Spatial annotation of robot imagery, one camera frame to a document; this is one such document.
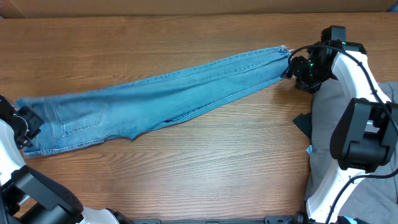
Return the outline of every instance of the gray cloth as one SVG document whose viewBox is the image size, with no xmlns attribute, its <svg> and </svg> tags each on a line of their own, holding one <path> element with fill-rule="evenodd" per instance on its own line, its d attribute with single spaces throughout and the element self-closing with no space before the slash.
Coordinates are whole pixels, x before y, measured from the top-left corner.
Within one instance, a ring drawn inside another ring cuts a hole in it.
<svg viewBox="0 0 398 224">
<path fill-rule="evenodd" d="M 398 102 L 398 83 L 379 85 L 395 103 Z M 305 199 L 319 187 L 331 163 L 329 143 L 348 102 L 336 80 L 325 81 L 314 94 L 312 105 L 312 146 L 310 154 L 311 174 Z M 375 171 L 377 175 L 393 172 L 398 166 L 397 148 L 390 162 Z M 364 179 L 343 205 L 339 215 L 360 218 L 368 223 L 398 223 L 398 176 L 390 179 Z"/>
</svg>

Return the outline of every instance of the wooden table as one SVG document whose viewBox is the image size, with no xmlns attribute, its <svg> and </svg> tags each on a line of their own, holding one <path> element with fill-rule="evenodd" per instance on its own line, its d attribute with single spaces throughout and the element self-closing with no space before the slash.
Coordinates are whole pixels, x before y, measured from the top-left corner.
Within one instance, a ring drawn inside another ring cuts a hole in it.
<svg viewBox="0 0 398 224">
<path fill-rule="evenodd" d="M 397 23 L 393 13 L 6 19 L 0 90 L 12 100 L 95 90 L 249 50 L 312 44 L 332 24 L 364 44 L 377 81 L 398 80 Z M 310 141 L 292 119 L 309 112 L 312 99 L 293 85 L 283 80 L 134 141 L 27 163 L 84 205 L 129 218 L 293 214 L 307 184 Z"/>
</svg>

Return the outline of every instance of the jeans pocket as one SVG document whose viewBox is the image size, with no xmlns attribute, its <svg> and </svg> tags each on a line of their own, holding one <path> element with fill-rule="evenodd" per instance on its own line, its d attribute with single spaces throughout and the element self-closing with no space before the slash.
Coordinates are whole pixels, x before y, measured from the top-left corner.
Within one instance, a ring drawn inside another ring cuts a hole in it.
<svg viewBox="0 0 398 224">
<path fill-rule="evenodd" d="M 61 122 L 62 137 L 101 124 L 104 103 L 87 101 L 65 101 L 57 103 L 54 112 Z"/>
</svg>

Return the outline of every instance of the blue denim jeans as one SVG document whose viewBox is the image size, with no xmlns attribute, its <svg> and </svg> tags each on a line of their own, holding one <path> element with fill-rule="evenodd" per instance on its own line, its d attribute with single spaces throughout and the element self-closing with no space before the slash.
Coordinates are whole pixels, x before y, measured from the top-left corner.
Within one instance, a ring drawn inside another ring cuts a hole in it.
<svg viewBox="0 0 398 224">
<path fill-rule="evenodd" d="M 81 149 L 188 121 L 281 80 L 289 50 L 271 47 L 102 90 L 23 98 L 43 120 L 28 157 Z"/>
</svg>

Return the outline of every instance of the robotic arm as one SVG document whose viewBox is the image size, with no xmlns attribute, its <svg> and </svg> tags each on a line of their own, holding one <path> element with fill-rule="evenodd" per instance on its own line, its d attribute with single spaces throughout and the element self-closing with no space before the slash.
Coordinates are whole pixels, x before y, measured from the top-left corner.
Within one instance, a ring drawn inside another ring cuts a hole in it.
<svg viewBox="0 0 398 224">
<path fill-rule="evenodd" d="M 330 207 L 345 183 L 355 176 L 374 172 L 378 166 L 390 161 L 398 135 L 370 90 L 362 68 L 336 49 L 362 63 L 378 96 L 390 113 L 398 118 L 398 105 L 391 103 L 377 85 L 362 44 L 346 42 L 344 27 L 325 29 L 321 41 L 308 51 L 309 58 L 299 56 L 289 62 L 284 78 L 295 77 L 295 87 L 310 93 L 319 90 L 322 82 L 329 78 L 339 80 L 349 103 L 331 137 L 330 152 L 334 160 L 317 191 L 306 201 L 303 212 L 298 212 L 295 218 L 265 217 L 260 221 L 246 220 L 243 223 L 326 223 Z M 32 145 L 31 140 L 40 133 L 42 124 L 43 121 L 33 111 L 27 107 L 16 111 L 0 96 L 0 224 L 160 224 L 160 220 L 132 222 L 119 212 L 83 207 L 64 186 L 27 166 L 18 149 Z M 369 127 L 378 131 L 372 132 Z M 356 180 L 343 192 L 332 211 L 331 221 L 337 220 L 340 208 L 360 181 Z M 27 197 L 32 197 L 37 203 L 21 218 L 13 217 Z M 237 220 L 211 222 L 240 223 Z"/>
</svg>

